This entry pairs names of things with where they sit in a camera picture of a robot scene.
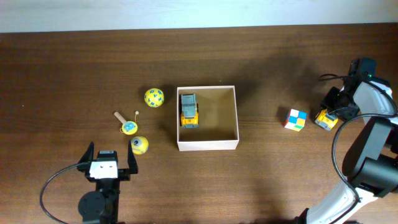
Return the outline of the yellow ball with blue letters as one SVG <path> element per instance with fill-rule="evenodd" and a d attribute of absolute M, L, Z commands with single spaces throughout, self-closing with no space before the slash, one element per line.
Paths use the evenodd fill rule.
<path fill-rule="evenodd" d="M 164 102 L 164 93 L 158 88 L 151 88 L 146 91 L 144 101 L 151 108 L 158 108 Z"/>

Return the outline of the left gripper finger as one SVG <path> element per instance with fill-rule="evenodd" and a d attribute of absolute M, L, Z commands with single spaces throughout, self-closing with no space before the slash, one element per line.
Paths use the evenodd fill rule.
<path fill-rule="evenodd" d="M 132 150 L 131 141 L 129 141 L 127 145 L 128 145 L 127 163 L 129 166 L 129 173 L 137 174 L 138 166 L 137 166 L 137 161 L 136 161 L 136 158 L 135 158 L 133 150 Z"/>
<path fill-rule="evenodd" d="M 94 156 L 94 142 L 90 142 L 88 149 L 86 152 L 82 155 L 81 159 L 78 161 L 79 164 L 81 163 L 87 163 L 91 162 L 93 160 Z"/>

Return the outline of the yellow wooden rattle drum toy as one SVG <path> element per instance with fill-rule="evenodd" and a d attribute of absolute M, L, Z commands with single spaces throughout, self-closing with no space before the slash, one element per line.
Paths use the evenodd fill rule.
<path fill-rule="evenodd" d="M 120 132 L 126 135 L 133 135 L 136 134 L 138 131 L 138 125 L 134 121 L 127 121 L 124 117 L 117 111 L 114 112 L 114 116 L 119 120 L 121 123 Z"/>

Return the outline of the yellow grey toy truck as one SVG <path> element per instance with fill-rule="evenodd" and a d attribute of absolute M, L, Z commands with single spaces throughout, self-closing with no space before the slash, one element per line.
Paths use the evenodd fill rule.
<path fill-rule="evenodd" d="M 337 122 L 338 117 L 334 114 L 330 114 L 327 109 L 321 110 L 315 118 L 315 123 L 327 131 L 334 128 Z"/>
<path fill-rule="evenodd" d="M 199 126 L 198 103 L 196 94 L 180 95 L 180 125 L 183 128 L 197 128 Z"/>

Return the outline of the pink cardboard box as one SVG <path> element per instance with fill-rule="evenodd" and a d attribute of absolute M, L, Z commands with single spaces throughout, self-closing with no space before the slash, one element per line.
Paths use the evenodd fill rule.
<path fill-rule="evenodd" d="M 194 94 L 198 127 L 181 125 L 182 95 Z M 177 88 L 177 145 L 179 151 L 235 150 L 239 143 L 236 91 L 233 85 Z"/>

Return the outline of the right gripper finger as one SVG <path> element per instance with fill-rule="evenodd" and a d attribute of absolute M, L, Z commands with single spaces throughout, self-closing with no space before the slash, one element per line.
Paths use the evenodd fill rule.
<path fill-rule="evenodd" d="M 320 106 L 321 109 L 336 110 L 340 107 L 338 98 L 340 94 L 340 89 L 337 87 L 332 87 L 322 100 Z"/>
<path fill-rule="evenodd" d="M 338 119 L 347 121 L 354 118 L 359 113 L 359 111 L 360 109 L 356 104 L 349 104 L 348 106 L 343 106 L 341 108 L 331 111 L 330 114 L 336 116 Z"/>

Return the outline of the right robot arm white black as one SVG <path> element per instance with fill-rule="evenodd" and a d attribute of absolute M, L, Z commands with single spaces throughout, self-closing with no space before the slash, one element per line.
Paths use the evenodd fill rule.
<path fill-rule="evenodd" d="M 294 223 L 349 223 L 366 204 L 397 193 L 397 158 L 382 154 L 384 147 L 397 153 L 397 105 L 391 84 L 375 76 L 376 61 L 357 58 L 342 76 L 343 87 L 333 87 L 321 102 L 315 123 L 331 130 L 342 120 L 331 146 L 331 159 L 340 182 L 316 206 L 306 208 Z M 343 163 L 336 162 L 340 133 L 351 122 L 363 119 L 365 126 L 348 149 Z"/>

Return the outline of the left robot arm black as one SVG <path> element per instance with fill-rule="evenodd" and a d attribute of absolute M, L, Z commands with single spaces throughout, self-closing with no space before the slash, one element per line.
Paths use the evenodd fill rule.
<path fill-rule="evenodd" d="M 118 222 L 120 183 L 138 173 L 131 143 L 127 144 L 127 164 L 125 169 L 118 167 L 116 151 L 100 151 L 94 158 L 94 143 L 90 143 L 78 163 L 78 171 L 96 185 L 95 190 L 84 194 L 78 203 L 83 223 Z"/>

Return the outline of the multicolour puzzle cube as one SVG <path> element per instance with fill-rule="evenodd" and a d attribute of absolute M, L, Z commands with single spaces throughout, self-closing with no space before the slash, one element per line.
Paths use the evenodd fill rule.
<path fill-rule="evenodd" d="M 306 118 L 307 114 L 305 112 L 291 109 L 287 114 L 284 128 L 299 132 L 305 126 Z"/>

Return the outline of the yellow one-eyed ball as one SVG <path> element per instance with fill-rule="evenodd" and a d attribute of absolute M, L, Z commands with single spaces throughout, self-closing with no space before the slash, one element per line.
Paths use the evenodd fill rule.
<path fill-rule="evenodd" d="M 136 136 L 131 140 L 132 152 L 141 155 L 147 152 L 149 142 L 144 136 Z"/>

